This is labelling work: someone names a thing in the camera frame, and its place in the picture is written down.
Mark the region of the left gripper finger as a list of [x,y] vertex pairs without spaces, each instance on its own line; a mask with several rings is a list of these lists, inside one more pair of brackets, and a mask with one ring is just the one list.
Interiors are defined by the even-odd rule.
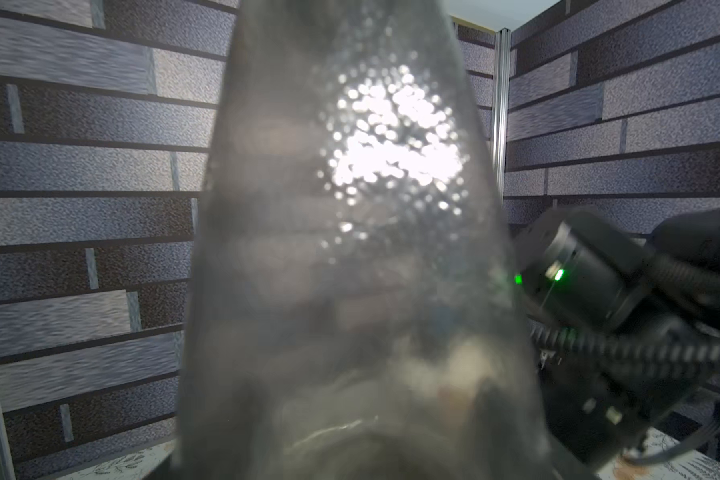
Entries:
[[557,480],[599,480],[585,464],[579,461],[554,436],[549,437],[553,477]]

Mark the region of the grey spray bottle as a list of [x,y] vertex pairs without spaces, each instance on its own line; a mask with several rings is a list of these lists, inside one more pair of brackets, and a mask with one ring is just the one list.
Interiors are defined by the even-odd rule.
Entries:
[[549,479],[487,142],[436,1],[245,1],[193,246],[180,479]]

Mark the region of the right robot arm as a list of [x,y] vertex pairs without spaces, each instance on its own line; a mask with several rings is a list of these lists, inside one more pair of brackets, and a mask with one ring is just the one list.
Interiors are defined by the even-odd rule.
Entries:
[[644,243],[592,210],[550,209],[514,247],[547,424],[577,460],[661,464],[720,431],[718,400],[680,443],[645,451],[649,429],[720,376],[720,209],[669,218]]

